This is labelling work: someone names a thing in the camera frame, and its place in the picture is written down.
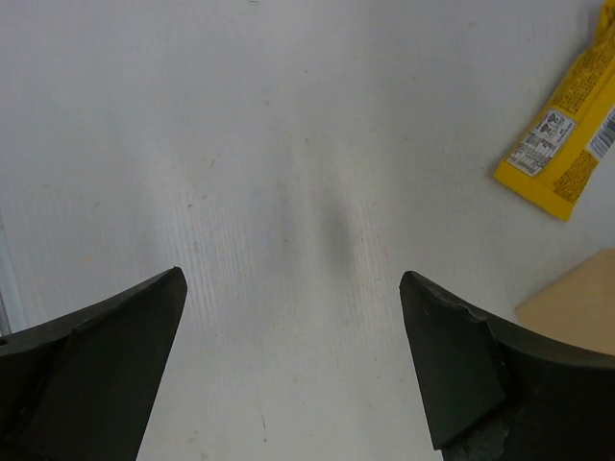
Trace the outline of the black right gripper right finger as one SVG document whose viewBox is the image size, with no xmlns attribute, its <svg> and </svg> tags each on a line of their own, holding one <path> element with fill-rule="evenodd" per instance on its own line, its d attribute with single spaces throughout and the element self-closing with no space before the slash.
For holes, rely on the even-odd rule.
<svg viewBox="0 0 615 461">
<path fill-rule="evenodd" d="M 408 271 L 400 297 L 446 460 L 611 460 L 614 358 L 519 327 Z"/>
</svg>

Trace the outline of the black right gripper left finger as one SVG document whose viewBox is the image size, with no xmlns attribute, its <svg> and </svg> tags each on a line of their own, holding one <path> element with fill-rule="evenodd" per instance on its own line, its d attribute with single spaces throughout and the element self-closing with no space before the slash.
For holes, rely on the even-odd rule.
<svg viewBox="0 0 615 461">
<path fill-rule="evenodd" d="M 2 337 L 2 459 L 136 459 L 186 294 L 174 267 Z"/>
</svg>

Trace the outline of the yellow snack bar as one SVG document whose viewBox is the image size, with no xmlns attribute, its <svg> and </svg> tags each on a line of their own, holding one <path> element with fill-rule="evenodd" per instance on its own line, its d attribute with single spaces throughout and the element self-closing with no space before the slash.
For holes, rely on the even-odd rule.
<svg viewBox="0 0 615 461">
<path fill-rule="evenodd" d="M 494 178 L 567 221 L 595 168 L 614 145 L 614 3 L 595 38 L 499 163 Z"/>
</svg>

